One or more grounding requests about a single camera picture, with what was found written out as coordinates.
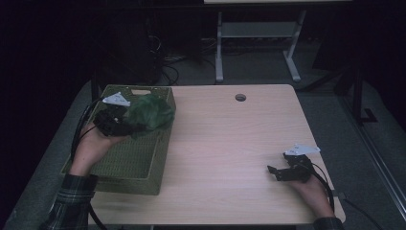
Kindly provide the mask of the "dark green fleece garment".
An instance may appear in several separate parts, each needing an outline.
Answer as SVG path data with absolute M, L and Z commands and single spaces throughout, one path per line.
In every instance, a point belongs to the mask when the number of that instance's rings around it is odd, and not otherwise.
M 175 110 L 162 98 L 152 94 L 141 96 L 128 109 L 128 116 L 124 119 L 129 125 L 145 125 L 147 130 L 131 134 L 136 140 L 155 130 L 168 129 L 174 120 Z

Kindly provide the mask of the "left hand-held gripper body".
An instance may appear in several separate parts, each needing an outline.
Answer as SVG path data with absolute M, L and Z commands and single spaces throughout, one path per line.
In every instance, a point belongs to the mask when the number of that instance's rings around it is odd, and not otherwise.
M 121 92 L 107 96 L 101 100 L 105 108 L 98 111 L 93 123 L 105 136 L 127 136 L 132 127 L 124 120 L 124 115 L 131 106 Z

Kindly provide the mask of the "black table leg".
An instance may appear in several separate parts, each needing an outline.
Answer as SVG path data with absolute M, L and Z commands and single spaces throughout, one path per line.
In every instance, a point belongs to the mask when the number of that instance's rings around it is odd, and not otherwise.
M 96 74 L 92 74 L 90 80 L 81 88 L 79 92 L 79 104 L 81 108 L 85 108 L 95 101 L 99 93 L 99 85 Z

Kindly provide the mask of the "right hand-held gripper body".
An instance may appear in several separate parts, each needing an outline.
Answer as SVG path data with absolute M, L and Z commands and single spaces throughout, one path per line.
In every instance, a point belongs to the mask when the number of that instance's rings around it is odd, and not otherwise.
M 291 149 L 283 153 L 289 168 L 284 172 L 290 174 L 290 181 L 306 182 L 314 173 L 311 160 L 307 157 L 310 153 L 319 152 L 318 147 L 311 147 L 302 144 L 295 144 Z

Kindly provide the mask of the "person's right hand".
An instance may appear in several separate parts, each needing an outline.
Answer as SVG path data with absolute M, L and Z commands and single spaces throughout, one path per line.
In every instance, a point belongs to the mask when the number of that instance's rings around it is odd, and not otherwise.
M 327 199 L 327 192 L 314 175 L 306 182 L 290 181 L 289 185 L 302 197 L 317 219 L 335 217 Z

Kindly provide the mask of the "black metal floor stand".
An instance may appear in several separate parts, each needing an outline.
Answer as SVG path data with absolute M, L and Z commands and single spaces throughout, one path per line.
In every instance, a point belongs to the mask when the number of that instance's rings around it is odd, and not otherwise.
M 346 97 L 350 90 L 352 93 L 349 109 L 355 122 L 360 126 L 365 123 L 376 123 L 377 118 L 373 112 L 369 108 L 362 107 L 363 76 L 355 64 L 348 64 L 340 69 L 339 80 L 334 87 L 334 93 L 340 97 Z

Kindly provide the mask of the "green woven basket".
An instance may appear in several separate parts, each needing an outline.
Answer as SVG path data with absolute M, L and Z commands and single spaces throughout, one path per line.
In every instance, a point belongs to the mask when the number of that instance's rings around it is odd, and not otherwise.
M 102 99 L 117 92 L 121 92 L 131 104 L 135 104 L 141 96 L 152 94 L 164 99 L 176 110 L 172 89 L 169 87 L 109 84 L 101 96 L 87 106 L 81 115 L 71 152 L 76 151 L 82 138 L 80 130 L 83 126 L 94 124 L 96 113 L 105 108 Z M 98 178 L 96 190 L 157 196 L 166 164 L 171 127 L 172 125 L 166 130 L 155 130 L 136 140 L 132 139 L 130 134 L 127 139 L 114 145 L 91 170 Z

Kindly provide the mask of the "white metal desk frame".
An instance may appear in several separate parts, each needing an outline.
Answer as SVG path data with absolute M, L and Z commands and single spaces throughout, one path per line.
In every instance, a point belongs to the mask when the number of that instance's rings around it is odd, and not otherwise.
M 223 82 L 222 39 L 223 38 L 290 38 L 291 43 L 283 51 L 283 57 L 293 81 L 299 82 L 293 55 L 305 21 L 306 11 L 300 11 L 296 21 L 287 22 L 226 22 L 222 12 L 217 14 L 215 81 Z

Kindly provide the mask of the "aluminium floor rail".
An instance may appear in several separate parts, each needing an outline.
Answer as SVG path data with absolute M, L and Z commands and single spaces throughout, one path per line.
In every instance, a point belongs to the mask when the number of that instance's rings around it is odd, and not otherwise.
M 381 151 L 378 149 L 365 127 L 365 124 L 377 124 L 377 118 L 373 115 L 369 108 L 362 108 L 361 112 L 359 113 L 360 118 L 358 118 L 357 113 L 352 111 L 352 105 L 346 98 L 339 97 L 338 102 L 350 120 L 355 132 L 361 139 L 361 142 L 367 149 L 372 160 L 372 164 L 376 168 L 377 173 L 379 174 L 379 177 L 381 178 L 386 190 L 394 202 L 397 211 L 406 222 L 406 193 L 401 190 L 401 187 L 393 176 L 390 168 L 384 161 Z

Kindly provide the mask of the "person's left hand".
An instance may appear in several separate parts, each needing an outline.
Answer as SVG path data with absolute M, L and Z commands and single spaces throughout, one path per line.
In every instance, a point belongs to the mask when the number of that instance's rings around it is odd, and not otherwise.
M 88 176 L 114 145 L 127 139 L 127 136 L 105 136 L 94 124 L 84 127 L 80 135 L 82 138 L 69 170 L 69 174 L 75 176 Z

